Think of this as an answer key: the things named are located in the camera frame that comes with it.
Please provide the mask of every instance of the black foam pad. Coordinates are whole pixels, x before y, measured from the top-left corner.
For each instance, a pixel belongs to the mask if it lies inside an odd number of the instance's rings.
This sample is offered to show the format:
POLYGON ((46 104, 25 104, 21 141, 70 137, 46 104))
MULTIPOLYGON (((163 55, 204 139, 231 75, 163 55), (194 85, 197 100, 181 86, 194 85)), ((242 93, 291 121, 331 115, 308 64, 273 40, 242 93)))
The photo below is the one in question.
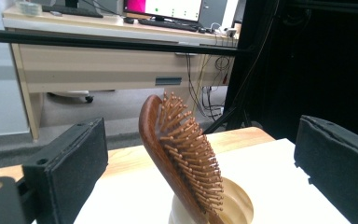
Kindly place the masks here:
POLYGON ((330 121, 302 116, 296 165, 351 223, 358 223, 358 135, 330 121))
POLYGON ((37 223, 74 223, 106 169, 105 139, 103 119, 86 120, 22 165, 25 183, 41 204, 37 223))

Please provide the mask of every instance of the gray floor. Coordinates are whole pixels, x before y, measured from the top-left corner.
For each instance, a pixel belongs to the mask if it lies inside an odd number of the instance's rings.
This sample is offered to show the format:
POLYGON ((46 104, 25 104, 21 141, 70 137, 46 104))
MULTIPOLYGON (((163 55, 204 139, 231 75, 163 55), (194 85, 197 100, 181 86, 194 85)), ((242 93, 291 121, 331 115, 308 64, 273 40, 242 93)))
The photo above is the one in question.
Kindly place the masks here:
MULTIPOLYGON (((226 91, 227 87, 213 87, 211 105, 223 105, 226 91)), ((33 140, 29 133, 0 136, 0 167, 23 163, 72 125, 96 117, 104 118, 109 149, 141 145, 138 117, 142 104, 151 94, 161 96, 163 89, 91 91, 90 94, 94 96, 91 104, 86 104, 84 98, 46 94, 39 139, 33 140)), ((203 128, 213 123, 199 111, 195 117, 203 128)))

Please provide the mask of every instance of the black cable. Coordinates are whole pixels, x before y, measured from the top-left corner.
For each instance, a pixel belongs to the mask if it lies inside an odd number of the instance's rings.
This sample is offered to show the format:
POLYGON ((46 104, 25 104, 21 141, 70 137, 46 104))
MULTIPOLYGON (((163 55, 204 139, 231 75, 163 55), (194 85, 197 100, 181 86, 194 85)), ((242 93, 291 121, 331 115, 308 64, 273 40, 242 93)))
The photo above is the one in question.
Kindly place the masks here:
MULTIPOLYGON (((202 66, 201 73, 202 73, 202 71, 203 71, 203 68, 206 66, 206 64, 207 64, 207 63, 205 63, 205 64, 202 66)), ((213 86, 213 84, 214 84, 214 82, 215 82, 217 76, 214 77, 213 82, 212 82, 212 86, 213 86)), ((203 106, 203 108, 204 108, 205 110, 209 110, 209 111, 210 111, 211 116, 212 116, 212 118, 213 118, 213 121, 215 121, 211 107, 210 107, 210 106, 209 106, 209 107, 205 106, 205 103, 204 103, 204 101, 203 101, 203 100, 204 100, 204 97, 203 97, 203 93, 204 93, 204 90, 203 90, 203 89, 204 89, 204 87, 201 87, 201 89, 202 89, 202 96, 201 96, 202 106, 203 106)), ((208 97, 208 99, 209 99, 209 105, 210 105, 211 103, 210 103, 210 92, 209 92, 209 89, 207 90, 207 97, 208 97)))
POLYGON ((216 119, 213 116, 212 109, 211 109, 211 93, 210 93, 210 90, 211 89, 208 89, 208 105, 210 106, 209 111, 211 112, 211 117, 212 117, 213 121, 216 121, 216 119))
POLYGON ((223 70, 219 70, 219 72, 216 74, 216 76, 214 76, 214 78, 213 78, 213 82, 212 82, 212 85, 211 85, 211 87, 212 86, 215 86, 215 82, 216 82, 216 80, 217 80, 217 78, 218 77, 220 77, 220 79, 219 79, 219 81, 217 82, 217 85, 216 85, 216 89, 218 89, 218 87, 219 87, 219 83, 222 83, 222 79, 223 79, 223 70))
MULTIPOLYGON (((206 62, 209 62, 209 60, 211 59, 211 55, 208 57, 208 59, 206 60, 206 57, 204 58, 203 60, 203 66, 201 68, 201 70, 203 70, 203 68, 206 66, 206 62)), ((201 92, 204 93, 204 87, 201 87, 201 86, 198 86, 199 88, 201 88, 201 92)), ((213 120, 215 120, 214 117, 216 116, 219 116, 220 114, 213 114, 213 110, 220 110, 220 107, 222 107, 222 105, 214 105, 215 108, 212 108, 211 106, 206 106, 205 103, 204 103, 204 98, 203 96, 201 96, 201 103, 202 105, 200 105, 200 100, 198 98, 198 95, 196 94, 195 90, 194 90, 194 86, 191 82, 191 78, 190 78, 190 75, 189 75, 189 91, 190 91, 190 94, 191 94, 191 97, 193 99, 193 101, 195 101, 196 105, 197 105, 197 108, 199 109, 199 111, 201 112, 202 116, 204 117, 207 117, 207 118, 213 118, 213 120), (209 110, 210 113, 211 113, 211 116, 205 114, 205 112, 203 110, 209 110)))
MULTIPOLYGON (((213 90, 212 87, 202 87, 202 92, 210 97, 211 92, 213 92, 213 90)), ((220 110, 221 107, 224 106, 224 102, 225 101, 223 101, 220 105, 205 105, 202 97, 202 106, 204 107, 204 109, 208 109, 208 110, 220 110)))
POLYGON ((190 61, 190 56, 188 55, 188 53, 186 53, 186 63, 187 63, 187 75, 188 75, 188 90, 190 92, 190 96, 193 99, 194 103, 197 106, 197 109, 200 111, 202 116, 206 117, 205 113, 203 112, 203 110, 200 106, 199 98, 197 97, 197 94, 194 90, 193 83, 191 81, 191 61, 190 61))
POLYGON ((217 70, 226 70, 229 67, 229 58, 227 56, 218 57, 214 62, 214 67, 217 70))
MULTIPOLYGON (((200 71, 200 76, 199 76, 199 78, 201 78, 202 73, 203 73, 203 70, 204 70, 205 66, 208 64, 208 62, 211 60, 211 58, 212 58, 212 55, 208 55, 208 60, 206 60, 206 62, 205 62, 206 57, 203 58, 202 67, 201 67, 201 71, 200 71)), ((201 92, 202 92, 202 95, 201 95, 202 108, 203 108, 203 109, 207 109, 207 107, 206 107, 205 104, 203 103, 203 87, 201 87, 201 92)), ((203 110, 202 110, 201 113, 202 113, 202 115, 203 115, 204 117, 209 117, 209 116, 207 116, 207 115, 203 112, 203 110)))
POLYGON ((260 58, 260 55, 261 55, 261 52, 263 51, 266 43, 267 43, 267 39, 269 38, 269 32, 271 31, 271 27, 272 27, 272 23, 278 19, 279 17, 277 16, 277 12, 278 12, 278 7, 280 5, 280 0, 277 1, 277 4, 276 4, 276 7, 275 7, 275 11, 273 13, 273 16, 271 17, 271 21, 269 22, 269 27, 267 29, 267 33, 266 35, 264 36, 264 39, 262 41, 262 44, 261 44, 261 47, 260 47, 260 50, 257 52, 257 55, 255 57, 255 60, 254 62, 252 63, 252 66, 250 67, 248 73, 246 74, 246 77, 245 77, 245 80, 241 83, 240 87, 238 88, 238 91, 237 93, 235 94, 235 97, 234 97, 234 101, 238 98, 239 94, 241 93, 241 90, 242 88, 244 88, 245 86, 245 83, 247 83, 247 80, 249 78, 249 76, 254 72, 254 69, 255 69, 255 66, 258 62, 258 59, 260 58))

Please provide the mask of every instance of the hairbrush head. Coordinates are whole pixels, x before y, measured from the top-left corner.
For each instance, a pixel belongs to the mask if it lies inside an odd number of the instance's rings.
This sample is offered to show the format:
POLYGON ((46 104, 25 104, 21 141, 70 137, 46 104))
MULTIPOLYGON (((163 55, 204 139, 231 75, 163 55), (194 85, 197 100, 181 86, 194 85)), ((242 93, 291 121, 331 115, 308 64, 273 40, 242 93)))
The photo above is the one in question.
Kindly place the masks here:
POLYGON ((180 97, 152 95, 144 103, 139 130, 153 162, 197 223, 223 223, 222 177, 206 135, 185 112, 180 97))

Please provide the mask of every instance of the wooden bristle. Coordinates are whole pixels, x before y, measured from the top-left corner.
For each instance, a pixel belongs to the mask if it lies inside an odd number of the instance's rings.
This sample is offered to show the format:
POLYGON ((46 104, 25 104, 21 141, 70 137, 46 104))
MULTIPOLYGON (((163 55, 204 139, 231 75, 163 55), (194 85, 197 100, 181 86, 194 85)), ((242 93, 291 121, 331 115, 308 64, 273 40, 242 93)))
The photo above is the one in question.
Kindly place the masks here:
POLYGON ((221 210, 222 177, 213 150, 187 105, 172 92, 164 93, 160 106, 159 140, 167 155, 182 173, 200 208, 205 212, 221 210))

